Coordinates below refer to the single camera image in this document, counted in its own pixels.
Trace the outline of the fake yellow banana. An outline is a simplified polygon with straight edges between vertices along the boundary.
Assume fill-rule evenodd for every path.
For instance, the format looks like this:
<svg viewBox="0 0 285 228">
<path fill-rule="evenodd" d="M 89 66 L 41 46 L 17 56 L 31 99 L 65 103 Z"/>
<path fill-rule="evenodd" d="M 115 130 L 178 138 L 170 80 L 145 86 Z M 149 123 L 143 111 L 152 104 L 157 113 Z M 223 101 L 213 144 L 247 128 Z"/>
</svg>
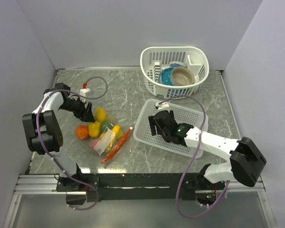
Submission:
<svg viewBox="0 0 285 228">
<path fill-rule="evenodd" d="M 111 133 L 109 135 L 109 144 L 106 147 L 106 152 L 110 152 L 112 147 L 114 146 L 116 140 L 118 140 L 122 136 L 123 136 L 123 131 L 121 130 L 120 125 L 119 124 L 115 125 L 112 128 Z"/>
</svg>

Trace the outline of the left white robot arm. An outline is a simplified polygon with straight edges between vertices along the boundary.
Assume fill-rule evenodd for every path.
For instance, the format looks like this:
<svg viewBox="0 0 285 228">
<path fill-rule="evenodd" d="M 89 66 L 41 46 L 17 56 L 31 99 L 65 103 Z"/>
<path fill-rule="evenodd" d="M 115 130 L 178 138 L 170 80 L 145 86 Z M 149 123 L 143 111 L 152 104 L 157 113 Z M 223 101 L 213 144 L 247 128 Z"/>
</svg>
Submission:
<svg viewBox="0 0 285 228">
<path fill-rule="evenodd" d="M 62 150 L 63 134 L 56 118 L 60 109 L 72 112 L 82 122 L 94 122 L 92 103 L 86 102 L 78 94 L 70 96 L 70 87 L 58 83 L 45 90 L 43 100 L 36 110 L 22 117 L 24 132 L 30 151 L 44 155 L 59 171 L 59 182 L 72 190 L 84 187 L 84 178 L 79 166 Z"/>
</svg>

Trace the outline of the clear zip top bag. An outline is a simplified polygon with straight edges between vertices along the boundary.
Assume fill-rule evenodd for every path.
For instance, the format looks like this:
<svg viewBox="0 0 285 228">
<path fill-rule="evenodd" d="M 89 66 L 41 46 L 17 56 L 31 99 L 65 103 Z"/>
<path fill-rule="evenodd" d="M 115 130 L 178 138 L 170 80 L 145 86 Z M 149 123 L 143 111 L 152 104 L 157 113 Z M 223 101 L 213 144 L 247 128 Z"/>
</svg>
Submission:
<svg viewBox="0 0 285 228">
<path fill-rule="evenodd" d="M 113 120 L 115 122 L 115 125 L 117 125 L 116 120 L 114 118 L 109 117 L 107 115 L 106 119 Z M 118 140 L 116 140 L 116 142 L 115 142 L 115 144 L 112 147 L 110 152 L 106 152 L 106 147 L 109 144 L 109 135 L 111 133 L 111 130 L 108 129 L 105 133 L 100 133 L 100 136 L 98 137 L 100 139 L 100 141 L 95 146 L 94 152 L 97 153 L 99 156 L 101 156 L 102 154 L 106 154 L 105 158 L 101 161 L 102 164 L 106 163 L 108 160 L 112 159 L 117 154 L 117 152 L 124 145 L 126 139 L 129 137 L 129 135 L 133 129 L 134 129 L 134 127 L 130 126 L 126 132 L 123 132 L 123 136 L 121 138 L 119 138 Z"/>
</svg>

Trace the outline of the white perforated tray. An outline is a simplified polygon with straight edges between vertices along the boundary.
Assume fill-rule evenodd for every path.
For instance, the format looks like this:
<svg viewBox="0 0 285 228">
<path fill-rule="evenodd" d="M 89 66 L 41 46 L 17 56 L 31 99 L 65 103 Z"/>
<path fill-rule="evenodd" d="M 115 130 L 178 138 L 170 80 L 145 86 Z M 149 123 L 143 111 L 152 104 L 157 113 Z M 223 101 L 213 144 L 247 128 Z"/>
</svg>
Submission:
<svg viewBox="0 0 285 228">
<path fill-rule="evenodd" d="M 194 147 L 167 142 L 167 137 L 171 136 L 175 140 L 177 136 L 183 136 L 188 125 L 200 128 L 204 124 L 203 130 L 208 131 L 208 116 L 177 104 L 169 104 L 173 116 L 160 114 L 155 107 L 158 102 L 156 99 L 148 99 L 144 103 L 134 127 L 134 138 L 153 147 L 192 157 L 196 150 Z"/>
</svg>

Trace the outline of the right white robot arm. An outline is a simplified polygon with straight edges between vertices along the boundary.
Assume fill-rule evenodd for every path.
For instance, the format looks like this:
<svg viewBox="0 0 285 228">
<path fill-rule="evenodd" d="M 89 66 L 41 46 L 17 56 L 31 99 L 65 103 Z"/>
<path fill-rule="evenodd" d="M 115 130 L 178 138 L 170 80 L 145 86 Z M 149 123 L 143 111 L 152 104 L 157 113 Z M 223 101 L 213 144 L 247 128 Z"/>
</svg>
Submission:
<svg viewBox="0 0 285 228">
<path fill-rule="evenodd" d="M 198 177 L 203 189 L 232 180 L 254 187 L 266 165 L 264 155 L 250 138 L 224 138 L 191 124 L 177 123 L 172 111 L 160 111 L 148 120 L 153 136 L 160 135 L 167 143 L 199 148 L 225 160 L 225 163 L 204 166 Z"/>
</svg>

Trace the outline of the fake yellow bell pepper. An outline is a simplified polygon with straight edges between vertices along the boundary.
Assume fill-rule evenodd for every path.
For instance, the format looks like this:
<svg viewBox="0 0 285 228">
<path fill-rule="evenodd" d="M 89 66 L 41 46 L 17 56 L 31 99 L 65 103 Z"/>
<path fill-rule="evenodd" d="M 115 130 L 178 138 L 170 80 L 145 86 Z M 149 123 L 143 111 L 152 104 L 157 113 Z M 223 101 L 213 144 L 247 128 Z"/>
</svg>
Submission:
<svg viewBox="0 0 285 228">
<path fill-rule="evenodd" d="M 88 124 L 88 132 L 91 138 L 98 138 L 100 136 L 101 123 L 98 121 Z"/>
</svg>

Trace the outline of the fake green orange mango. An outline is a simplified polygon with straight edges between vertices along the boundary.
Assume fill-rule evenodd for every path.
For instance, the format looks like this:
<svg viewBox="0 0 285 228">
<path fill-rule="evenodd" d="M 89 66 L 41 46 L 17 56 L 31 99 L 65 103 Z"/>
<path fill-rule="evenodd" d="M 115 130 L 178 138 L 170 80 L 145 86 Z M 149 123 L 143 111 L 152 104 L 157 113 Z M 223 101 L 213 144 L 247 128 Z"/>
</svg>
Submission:
<svg viewBox="0 0 285 228">
<path fill-rule="evenodd" d="M 108 129 L 112 130 L 115 122 L 111 119 L 106 119 L 100 124 L 100 133 L 105 133 Z"/>
</svg>

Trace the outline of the fake pink peach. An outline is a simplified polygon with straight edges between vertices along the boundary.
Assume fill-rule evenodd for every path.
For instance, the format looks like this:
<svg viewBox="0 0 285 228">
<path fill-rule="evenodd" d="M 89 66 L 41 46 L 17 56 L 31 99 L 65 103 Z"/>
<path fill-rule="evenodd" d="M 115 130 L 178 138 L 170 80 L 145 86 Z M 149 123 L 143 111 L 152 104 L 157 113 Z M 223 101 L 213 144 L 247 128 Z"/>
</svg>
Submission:
<svg viewBox="0 0 285 228">
<path fill-rule="evenodd" d="M 93 140 L 91 140 L 90 141 L 90 147 L 91 147 L 91 149 L 94 151 L 95 150 L 95 146 L 97 145 L 97 143 L 100 141 L 100 139 L 99 138 L 97 138 L 97 139 L 93 139 Z"/>
</svg>

